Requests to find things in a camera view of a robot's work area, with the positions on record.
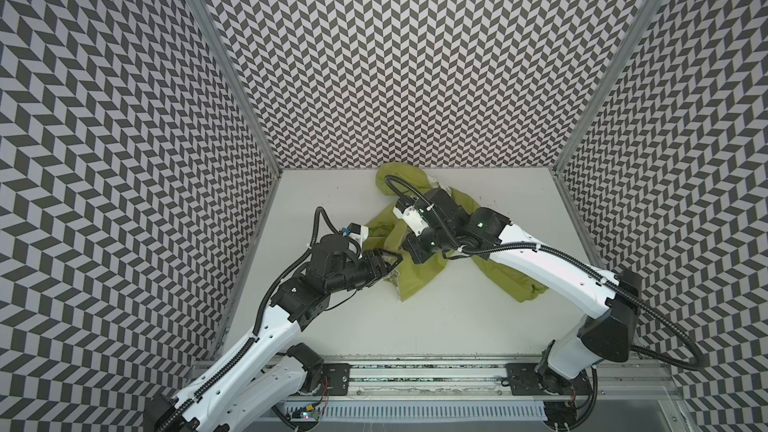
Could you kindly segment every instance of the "white tabletop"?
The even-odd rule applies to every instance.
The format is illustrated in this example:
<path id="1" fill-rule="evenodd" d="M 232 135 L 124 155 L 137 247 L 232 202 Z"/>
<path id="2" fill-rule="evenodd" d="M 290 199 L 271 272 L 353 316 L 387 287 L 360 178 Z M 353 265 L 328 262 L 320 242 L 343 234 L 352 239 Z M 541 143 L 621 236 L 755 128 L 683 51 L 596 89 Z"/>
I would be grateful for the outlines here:
<path id="1" fill-rule="evenodd" d="M 427 171 L 510 217 L 533 236 L 587 262 L 576 230 L 546 168 L 439 168 Z M 391 196 L 376 188 L 374 170 L 285 171 L 244 291 L 226 337 L 229 348 L 253 327 L 274 278 L 306 249 L 312 214 L 323 206 L 337 227 L 366 223 Z M 320 236 L 330 233 L 321 226 Z M 331 297 L 334 305 L 349 295 Z M 393 285 L 365 288 L 321 314 L 297 341 L 322 355 L 537 354 L 560 338 L 582 313 L 551 290 L 517 302 L 477 269 L 450 262 L 421 291 L 400 302 Z"/>

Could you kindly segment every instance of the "side wall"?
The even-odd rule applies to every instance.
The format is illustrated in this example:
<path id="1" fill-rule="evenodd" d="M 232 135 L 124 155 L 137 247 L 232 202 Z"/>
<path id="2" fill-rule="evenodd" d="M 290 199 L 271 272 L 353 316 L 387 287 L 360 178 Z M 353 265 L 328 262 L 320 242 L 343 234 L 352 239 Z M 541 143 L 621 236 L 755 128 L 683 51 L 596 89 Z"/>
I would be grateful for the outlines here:
<path id="1" fill-rule="evenodd" d="M 708 353 L 673 370 L 705 430 L 768 430 L 767 10 L 666 0 L 564 175 L 606 262 Z"/>
<path id="2" fill-rule="evenodd" d="M 183 0 L 0 0 L 0 43 L 0 429 L 137 425 L 273 179 Z"/>
<path id="3" fill-rule="evenodd" d="M 642 0 L 206 0 L 285 168 L 550 166 Z"/>

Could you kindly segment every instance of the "robotic arm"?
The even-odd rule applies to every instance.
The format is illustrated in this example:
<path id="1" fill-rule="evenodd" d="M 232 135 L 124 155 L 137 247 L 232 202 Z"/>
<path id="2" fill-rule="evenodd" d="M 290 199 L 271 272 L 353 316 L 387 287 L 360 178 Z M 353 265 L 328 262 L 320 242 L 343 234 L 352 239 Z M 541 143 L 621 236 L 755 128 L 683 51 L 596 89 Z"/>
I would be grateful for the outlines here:
<path id="1" fill-rule="evenodd" d="M 584 317 L 565 337 L 552 341 L 535 365 L 535 382 L 543 393 L 571 390 L 572 380 L 602 360 L 625 362 L 631 350 L 687 370 L 704 368 L 704 355 L 676 324 L 642 302 L 640 278 L 583 264 L 524 231 L 491 210 L 468 214 L 441 188 L 421 194 L 397 176 L 385 177 L 399 196 L 394 213 L 409 226 L 402 248 L 416 264 L 433 254 L 456 251 L 451 260 L 477 255 L 509 265 L 575 303 Z M 405 194 L 398 186 L 412 193 Z M 274 281 L 262 301 L 253 331 L 246 333 L 206 374 L 172 400 L 159 394 L 144 412 L 145 432 L 235 432 L 292 394 L 312 395 L 320 388 L 322 358 L 304 344 L 288 349 L 278 364 L 263 367 L 321 312 L 330 295 L 360 290 L 384 278 L 402 257 L 383 249 L 362 251 L 367 228 L 351 224 L 316 240 L 320 216 L 335 228 L 321 207 L 315 213 L 310 247 Z M 671 330 L 694 356 L 692 362 L 633 345 L 640 311 Z M 594 406 L 596 396 L 590 396 Z M 589 411 L 574 422 L 577 427 Z"/>

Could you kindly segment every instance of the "herringbone pattern wall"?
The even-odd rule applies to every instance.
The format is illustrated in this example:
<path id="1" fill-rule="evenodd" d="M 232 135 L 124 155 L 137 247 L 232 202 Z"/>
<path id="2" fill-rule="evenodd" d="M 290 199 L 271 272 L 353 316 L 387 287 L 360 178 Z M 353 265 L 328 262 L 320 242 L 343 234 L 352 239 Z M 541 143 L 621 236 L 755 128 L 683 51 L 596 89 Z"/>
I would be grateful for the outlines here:
<path id="1" fill-rule="evenodd" d="M 0 43 L 0 430 L 138 425 L 272 178 L 182 0 L 0 0 Z"/>
<path id="2" fill-rule="evenodd" d="M 206 0 L 287 168 L 549 166 L 642 0 Z"/>
<path id="3" fill-rule="evenodd" d="M 666 0 L 566 171 L 609 265 L 708 353 L 675 371 L 705 430 L 768 430 L 767 7 Z"/>

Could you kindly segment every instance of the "green fabric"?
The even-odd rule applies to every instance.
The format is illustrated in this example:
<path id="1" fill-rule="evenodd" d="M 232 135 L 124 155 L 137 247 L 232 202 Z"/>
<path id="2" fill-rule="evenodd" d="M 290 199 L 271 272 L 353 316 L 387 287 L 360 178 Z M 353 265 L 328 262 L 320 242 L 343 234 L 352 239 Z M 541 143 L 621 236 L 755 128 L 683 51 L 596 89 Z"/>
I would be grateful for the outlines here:
<path id="1" fill-rule="evenodd" d="M 376 187 L 388 196 L 395 195 L 387 184 L 384 183 L 384 177 L 389 175 L 404 178 L 422 194 L 427 193 L 433 188 L 427 174 L 420 168 L 400 162 L 390 162 L 381 166 L 376 173 Z M 475 202 L 475 199 L 464 192 L 453 187 L 450 189 L 453 200 L 461 207 L 464 207 L 468 213 L 471 214 L 480 207 Z M 392 212 L 395 203 L 396 201 L 385 207 L 378 216 L 375 216 L 373 220 L 366 224 L 369 228 L 369 235 L 363 244 L 363 248 L 382 247 L 391 252 L 402 254 L 402 262 L 398 265 L 396 272 L 392 274 L 389 281 L 397 288 L 400 300 L 405 301 L 434 279 L 446 267 L 448 261 L 441 254 L 434 254 L 424 264 L 413 263 L 410 254 L 400 248 L 402 241 L 408 234 L 408 225 L 403 220 L 399 220 L 394 212 Z M 496 285 L 519 302 L 532 300 L 547 290 L 543 284 L 507 265 L 483 260 L 480 257 L 472 257 L 472 260 L 486 277 L 494 281 Z"/>

